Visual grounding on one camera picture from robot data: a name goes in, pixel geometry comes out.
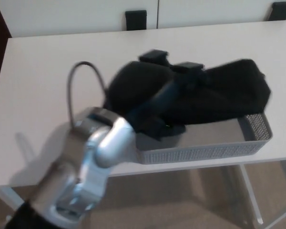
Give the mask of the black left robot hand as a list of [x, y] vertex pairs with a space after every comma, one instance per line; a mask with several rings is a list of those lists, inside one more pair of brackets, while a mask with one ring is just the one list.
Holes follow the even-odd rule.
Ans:
[[103, 105], [124, 117], [136, 133], [156, 140], [186, 131], [184, 124], [166, 122], [163, 115], [188, 86], [208, 81], [202, 64], [171, 65], [167, 57], [166, 51], [150, 50], [127, 63], [111, 81]]

